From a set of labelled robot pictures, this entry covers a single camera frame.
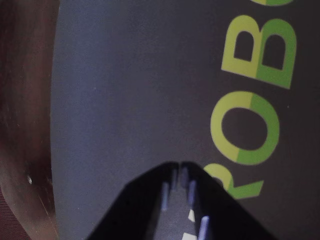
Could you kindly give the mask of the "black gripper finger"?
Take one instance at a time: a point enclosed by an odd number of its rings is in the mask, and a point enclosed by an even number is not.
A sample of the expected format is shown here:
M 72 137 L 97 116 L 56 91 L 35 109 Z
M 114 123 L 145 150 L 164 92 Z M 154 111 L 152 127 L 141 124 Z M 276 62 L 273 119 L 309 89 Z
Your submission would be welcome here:
M 127 183 L 88 239 L 152 240 L 178 173 L 177 162 L 165 162 Z
M 193 209 L 199 240 L 274 240 L 222 185 L 194 162 L 181 164 L 181 186 Z

